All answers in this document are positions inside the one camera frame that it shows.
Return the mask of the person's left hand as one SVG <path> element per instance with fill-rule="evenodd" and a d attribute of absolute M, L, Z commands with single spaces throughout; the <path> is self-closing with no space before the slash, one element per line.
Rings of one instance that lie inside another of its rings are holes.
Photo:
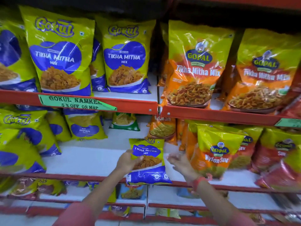
<path fill-rule="evenodd" d="M 128 149 L 124 152 L 118 159 L 116 170 L 121 173 L 121 175 L 125 176 L 126 174 L 130 173 L 134 167 L 137 165 L 131 165 L 131 155 L 133 150 Z"/>

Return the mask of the small blue yellow snack packet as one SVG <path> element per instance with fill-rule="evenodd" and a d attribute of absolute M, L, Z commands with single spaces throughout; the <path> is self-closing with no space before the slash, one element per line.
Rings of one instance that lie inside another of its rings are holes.
<path fill-rule="evenodd" d="M 132 159 L 143 156 L 126 177 L 128 185 L 171 184 L 164 162 L 164 139 L 129 139 Z"/>

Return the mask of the person's left forearm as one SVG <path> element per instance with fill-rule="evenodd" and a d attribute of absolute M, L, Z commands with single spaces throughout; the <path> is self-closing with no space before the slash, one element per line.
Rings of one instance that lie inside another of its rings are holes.
<path fill-rule="evenodd" d="M 113 192 L 120 180 L 128 174 L 125 168 L 115 168 L 108 177 L 106 177 L 87 197 L 82 201 L 85 205 L 90 207 L 93 215 L 97 218 L 102 212 L 104 205 Z"/>

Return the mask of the light blue snack packet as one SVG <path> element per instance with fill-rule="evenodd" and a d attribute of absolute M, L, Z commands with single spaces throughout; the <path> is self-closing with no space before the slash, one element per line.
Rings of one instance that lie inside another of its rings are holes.
<path fill-rule="evenodd" d="M 145 200 L 147 185 L 127 185 L 122 183 L 119 189 L 118 199 Z"/>

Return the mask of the red wristband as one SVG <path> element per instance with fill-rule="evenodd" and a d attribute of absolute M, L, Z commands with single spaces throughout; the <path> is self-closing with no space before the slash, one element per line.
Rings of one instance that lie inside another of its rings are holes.
<path fill-rule="evenodd" d="M 193 192 L 197 193 L 199 183 L 202 181 L 208 182 L 208 181 L 211 181 L 211 178 L 205 178 L 205 177 L 199 176 L 198 178 L 194 179 L 191 182 L 191 187 L 192 187 Z"/>

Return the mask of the green yellow snack packet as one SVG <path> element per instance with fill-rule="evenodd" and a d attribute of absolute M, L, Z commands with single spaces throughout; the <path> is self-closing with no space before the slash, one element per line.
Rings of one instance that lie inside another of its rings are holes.
<path fill-rule="evenodd" d="M 135 114 L 132 113 L 119 113 L 113 114 L 110 129 L 122 129 L 131 131 L 140 131 Z"/>

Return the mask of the red metal shelf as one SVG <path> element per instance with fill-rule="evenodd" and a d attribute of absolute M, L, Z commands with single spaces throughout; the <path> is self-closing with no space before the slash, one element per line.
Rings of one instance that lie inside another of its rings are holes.
<path fill-rule="evenodd" d="M 117 92 L 93 92 L 92 97 L 74 96 L 62 94 L 47 94 L 25 91 L 0 90 L 0 103 L 15 105 L 43 106 L 38 95 L 66 96 L 76 98 L 92 98 L 101 102 L 117 107 L 116 112 L 133 113 L 133 114 L 156 114 L 158 110 L 158 88 L 157 77 L 149 74 L 148 80 L 151 84 L 149 90 L 151 94 L 130 94 Z"/>
<path fill-rule="evenodd" d="M 117 205 L 151 207 L 151 208 L 170 208 L 181 210 L 205 210 L 205 204 L 201 199 L 188 199 L 179 197 L 176 194 L 176 187 L 169 186 L 151 186 L 147 190 L 147 198 L 138 199 L 117 199 Z M 66 194 L 53 196 L 41 194 L 32 201 L 71 203 L 82 201 L 90 193 L 89 187 L 67 186 Z M 301 214 L 301 205 L 293 206 L 288 209 L 281 208 L 276 204 L 269 194 L 265 193 L 247 193 L 229 191 L 228 200 L 238 209 L 246 213 L 298 213 Z"/>
<path fill-rule="evenodd" d="M 283 10 L 301 11 L 301 0 L 199 0 L 213 3 L 242 4 Z"/>
<path fill-rule="evenodd" d="M 158 106 L 158 111 L 163 117 L 256 126 L 274 126 L 281 118 L 290 118 L 279 115 L 219 110 L 223 103 L 215 99 L 217 96 L 217 94 L 213 94 L 210 109 L 163 105 Z"/>
<path fill-rule="evenodd" d="M 119 157 L 130 149 L 130 138 L 147 135 L 150 115 L 138 115 L 140 131 L 109 129 L 110 121 L 104 121 L 104 131 L 108 136 L 103 140 L 87 140 L 60 143 L 61 155 L 45 157 L 46 173 L 23 173 L 15 176 L 48 178 L 58 180 L 103 181 L 115 168 Z M 227 171 L 222 180 L 210 183 L 216 188 L 229 191 L 256 193 L 284 193 L 284 191 L 262 188 L 255 185 L 259 176 L 248 171 Z"/>

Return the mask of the pink left sleeve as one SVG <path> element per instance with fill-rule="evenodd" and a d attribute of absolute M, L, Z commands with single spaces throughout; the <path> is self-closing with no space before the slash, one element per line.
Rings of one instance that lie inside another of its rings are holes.
<path fill-rule="evenodd" d="M 83 202 L 76 202 L 66 208 L 52 226 L 95 226 L 96 217 L 92 208 Z"/>

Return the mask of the pink sleeve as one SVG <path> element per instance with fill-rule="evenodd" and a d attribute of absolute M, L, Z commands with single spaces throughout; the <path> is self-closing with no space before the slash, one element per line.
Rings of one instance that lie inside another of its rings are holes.
<path fill-rule="evenodd" d="M 52 226 L 95 226 L 96 217 L 92 208 L 83 202 L 76 202 L 66 208 Z"/>
<path fill-rule="evenodd" d="M 257 224 L 248 215 L 234 212 L 225 226 L 257 226 Z"/>

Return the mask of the green paper offer label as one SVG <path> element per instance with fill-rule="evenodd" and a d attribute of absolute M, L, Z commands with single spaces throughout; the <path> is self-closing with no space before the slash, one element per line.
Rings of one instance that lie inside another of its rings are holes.
<path fill-rule="evenodd" d="M 117 107 L 92 98 L 76 98 L 53 95 L 38 95 L 38 97 L 43 106 L 62 107 L 70 109 L 117 111 Z"/>

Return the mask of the pink right sleeve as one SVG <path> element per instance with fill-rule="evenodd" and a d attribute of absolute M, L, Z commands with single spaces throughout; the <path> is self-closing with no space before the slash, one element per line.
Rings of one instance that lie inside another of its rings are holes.
<path fill-rule="evenodd" d="M 257 224 L 248 215 L 234 212 L 225 226 L 257 226 Z"/>

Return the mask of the large orange yellow snack packet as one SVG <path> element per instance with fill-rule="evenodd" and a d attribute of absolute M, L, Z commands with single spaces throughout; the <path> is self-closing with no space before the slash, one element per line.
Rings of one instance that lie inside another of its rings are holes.
<path fill-rule="evenodd" d="M 275 114 L 301 61 L 301 35 L 246 29 L 239 45 L 238 79 L 222 110 Z"/>
<path fill-rule="evenodd" d="M 176 20 L 168 26 L 171 74 L 161 106 L 210 109 L 235 31 Z"/>

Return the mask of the large blue yellow snack packet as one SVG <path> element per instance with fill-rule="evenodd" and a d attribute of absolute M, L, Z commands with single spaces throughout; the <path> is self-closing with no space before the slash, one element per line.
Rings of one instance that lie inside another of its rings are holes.
<path fill-rule="evenodd" d="M 89 65 L 92 90 L 97 92 L 109 92 L 105 76 L 105 64 L 100 38 L 94 36 L 92 61 Z"/>
<path fill-rule="evenodd" d="M 0 89 L 40 92 L 21 20 L 0 19 Z"/>
<path fill-rule="evenodd" d="M 95 21 L 102 36 L 109 91 L 150 94 L 148 65 L 156 20 L 136 22 L 96 15 Z"/>
<path fill-rule="evenodd" d="M 41 91 L 91 96 L 95 21 L 19 6 Z"/>

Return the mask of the yellow red snack packet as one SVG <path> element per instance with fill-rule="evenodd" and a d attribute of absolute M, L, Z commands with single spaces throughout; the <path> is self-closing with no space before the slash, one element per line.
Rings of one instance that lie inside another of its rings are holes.
<path fill-rule="evenodd" d="M 66 194 L 66 186 L 60 180 L 43 178 L 0 178 L 0 198 L 13 197 L 34 200 L 40 194 L 59 196 Z"/>

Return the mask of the green paper shelf label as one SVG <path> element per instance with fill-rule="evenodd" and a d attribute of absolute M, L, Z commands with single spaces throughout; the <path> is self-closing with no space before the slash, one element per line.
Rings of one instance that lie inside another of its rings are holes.
<path fill-rule="evenodd" d="M 301 119 L 281 118 L 274 126 L 301 129 Z"/>

